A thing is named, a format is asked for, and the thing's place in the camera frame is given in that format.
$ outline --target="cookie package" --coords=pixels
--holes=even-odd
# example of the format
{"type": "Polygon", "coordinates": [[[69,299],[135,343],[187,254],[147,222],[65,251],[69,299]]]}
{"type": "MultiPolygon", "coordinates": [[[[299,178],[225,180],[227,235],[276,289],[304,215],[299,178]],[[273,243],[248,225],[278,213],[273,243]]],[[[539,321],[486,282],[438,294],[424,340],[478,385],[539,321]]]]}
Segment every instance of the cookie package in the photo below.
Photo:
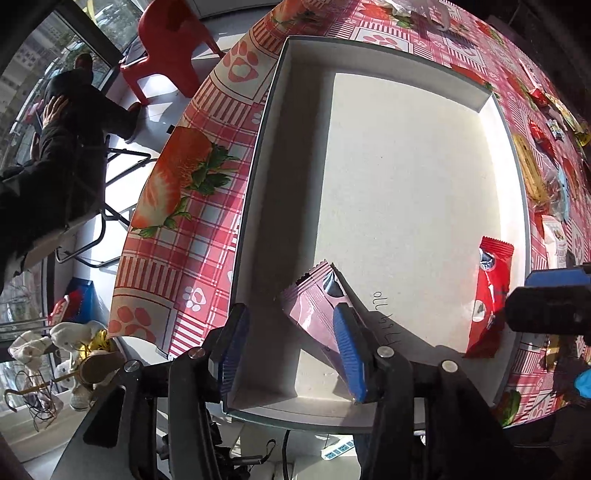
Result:
{"type": "Polygon", "coordinates": [[[339,303],[352,305],[333,267],[326,260],[322,261],[281,292],[279,301],[291,320],[322,346],[341,378],[346,378],[332,319],[339,303]]]}
{"type": "Polygon", "coordinates": [[[509,293],[513,251],[511,244],[482,237],[466,358],[492,358],[501,345],[505,321],[499,312],[509,293]]]}
{"type": "Polygon", "coordinates": [[[542,215],[544,246],[548,268],[566,268],[566,236],[562,223],[551,215],[542,215]]]}

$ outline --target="pink plaid tablecloth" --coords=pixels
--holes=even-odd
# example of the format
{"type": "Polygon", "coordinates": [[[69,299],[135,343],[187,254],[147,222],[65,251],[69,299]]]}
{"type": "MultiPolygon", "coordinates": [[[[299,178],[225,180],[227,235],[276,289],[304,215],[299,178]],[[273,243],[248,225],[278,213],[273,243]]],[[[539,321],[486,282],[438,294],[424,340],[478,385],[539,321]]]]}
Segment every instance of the pink plaid tablecloth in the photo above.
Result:
{"type": "MultiPolygon", "coordinates": [[[[130,230],[119,263],[110,335],[139,336],[177,356],[225,324],[249,166],[275,64],[288,35],[375,43],[468,73],[498,94],[511,131],[529,139],[540,168],[555,168],[530,136],[528,120],[546,129],[545,118],[526,93],[531,84],[519,60],[549,92],[555,92],[553,85],[510,41],[444,3],[452,19],[445,33],[423,17],[394,17],[371,0],[284,0],[254,25],[204,80],[144,187],[132,222],[136,229],[130,230]],[[236,169],[230,182],[210,196],[183,189],[197,165],[192,158],[187,161],[187,150],[205,158],[212,148],[224,155],[226,167],[236,169]]],[[[363,92],[357,100],[363,101],[363,92]]],[[[398,106],[392,114],[403,113],[404,106],[398,106]]],[[[554,148],[560,161],[581,161],[568,139],[554,142],[554,148]]],[[[583,178],[578,180],[583,185],[583,178]]],[[[564,230],[569,249],[581,263],[590,260],[591,196],[582,187],[576,193],[564,230]]],[[[532,268],[547,268],[543,233],[535,221],[531,232],[532,268]]],[[[517,422],[561,406],[562,396],[553,388],[555,374],[541,367],[544,342],[544,336],[524,336],[511,368],[506,388],[521,393],[517,422]]],[[[591,353],[580,339],[576,349],[576,356],[589,359],[591,353]]]]}

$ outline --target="glass door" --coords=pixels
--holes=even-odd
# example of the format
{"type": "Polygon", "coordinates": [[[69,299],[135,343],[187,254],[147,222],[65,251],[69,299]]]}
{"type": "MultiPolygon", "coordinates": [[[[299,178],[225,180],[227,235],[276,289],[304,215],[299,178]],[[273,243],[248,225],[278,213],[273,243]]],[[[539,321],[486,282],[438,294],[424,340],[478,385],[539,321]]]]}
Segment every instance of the glass door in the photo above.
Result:
{"type": "Polygon", "coordinates": [[[119,51],[124,51],[137,36],[142,11],[131,0],[74,1],[119,51]]]}

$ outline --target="candy wrapper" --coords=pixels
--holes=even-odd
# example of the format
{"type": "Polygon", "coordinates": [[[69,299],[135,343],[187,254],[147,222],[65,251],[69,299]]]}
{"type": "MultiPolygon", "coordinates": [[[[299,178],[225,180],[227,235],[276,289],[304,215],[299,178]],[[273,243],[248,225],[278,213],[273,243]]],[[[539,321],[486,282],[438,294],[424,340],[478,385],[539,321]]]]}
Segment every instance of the candy wrapper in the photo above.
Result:
{"type": "Polygon", "coordinates": [[[546,98],[554,105],[554,107],[560,112],[563,116],[564,120],[568,123],[569,127],[573,130],[576,134],[584,133],[583,127],[578,122],[578,120],[574,117],[574,115],[570,112],[566,105],[563,104],[560,100],[556,97],[550,95],[549,93],[546,94],[546,98]]]}
{"type": "Polygon", "coordinates": [[[526,62],[524,62],[521,59],[519,59],[519,64],[521,65],[521,68],[524,70],[525,74],[529,78],[531,84],[534,86],[534,89],[543,92],[542,84],[538,80],[538,77],[536,76],[534,69],[532,69],[526,62]]]}
{"type": "Polygon", "coordinates": [[[580,125],[583,129],[583,132],[575,133],[574,136],[577,137],[577,140],[579,140],[581,147],[584,147],[589,143],[589,141],[591,141],[591,130],[589,129],[589,124],[585,120],[582,120],[580,125]]]}
{"type": "Polygon", "coordinates": [[[567,244],[562,223],[553,216],[542,215],[542,225],[548,268],[566,268],[567,244]]]}
{"type": "Polygon", "coordinates": [[[544,174],[544,183],[548,192],[548,204],[543,213],[555,216],[560,222],[565,222],[568,217],[567,195],[558,177],[558,171],[550,168],[544,174]]]}
{"type": "Polygon", "coordinates": [[[346,378],[333,330],[333,310],[351,301],[332,266],[324,260],[280,294],[281,308],[323,347],[326,358],[346,378]]]}
{"type": "Polygon", "coordinates": [[[562,157],[562,167],[564,168],[564,172],[566,173],[566,177],[569,181],[569,195],[573,198],[573,200],[577,200],[579,198],[581,186],[579,182],[579,175],[575,170],[573,162],[571,162],[566,157],[562,157]]]}
{"type": "Polygon", "coordinates": [[[505,306],[509,293],[513,250],[511,244],[482,237],[476,300],[464,355],[467,358],[492,358],[499,349],[505,327],[499,312],[505,306]]]}
{"type": "Polygon", "coordinates": [[[540,146],[542,150],[544,150],[544,153],[546,153],[546,155],[548,155],[553,160],[556,160],[556,152],[554,151],[554,146],[550,142],[550,139],[544,135],[542,129],[538,127],[538,125],[533,120],[530,120],[530,133],[534,138],[534,141],[540,146]]]}
{"type": "Polygon", "coordinates": [[[548,118],[546,120],[546,125],[548,125],[550,133],[552,134],[555,140],[564,140],[564,132],[562,131],[560,125],[556,120],[554,120],[553,118],[548,118]]]}
{"type": "Polygon", "coordinates": [[[519,166],[523,173],[527,196],[530,198],[535,210],[545,210],[550,197],[540,173],[540,168],[531,151],[530,143],[520,134],[513,134],[512,137],[519,158],[519,166]]]}
{"type": "Polygon", "coordinates": [[[546,95],[544,95],[544,92],[542,92],[542,90],[540,90],[539,88],[534,88],[533,90],[530,90],[529,94],[534,103],[538,107],[543,108],[549,105],[546,95]]]}
{"type": "Polygon", "coordinates": [[[560,183],[561,201],[564,202],[564,205],[560,205],[560,208],[562,208],[562,217],[564,222],[568,222],[570,219],[569,182],[566,179],[564,169],[560,165],[558,166],[558,182],[560,183]]]}

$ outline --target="plastic bag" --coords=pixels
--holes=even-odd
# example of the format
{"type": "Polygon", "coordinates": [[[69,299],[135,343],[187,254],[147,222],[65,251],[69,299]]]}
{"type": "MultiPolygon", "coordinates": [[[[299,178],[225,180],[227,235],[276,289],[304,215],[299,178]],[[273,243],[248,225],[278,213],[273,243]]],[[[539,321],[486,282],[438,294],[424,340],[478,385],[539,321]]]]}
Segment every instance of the plastic bag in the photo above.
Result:
{"type": "Polygon", "coordinates": [[[546,185],[546,191],[548,192],[549,201],[547,204],[547,212],[556,217],[560,222],[566,221],[567,218],[567,207],[566,207],[566,195],[564,189],[558,178],[558,172],[553,168],[544,174],[544,183],[546,185]]]}
{"type": "Polygon", "coordinates": [[[433,27],[442,32],[449,30],[451,25],[449,10],[439,0],[380,0],[379,4],[392,5],[396,11],[396,15],[402,15],[403,17],[410,17],[412,12],[416,12],[426,17],[433,27]],[[431,18],[430,8],[439,13],[441,25],[436,24],[431,18]]]}

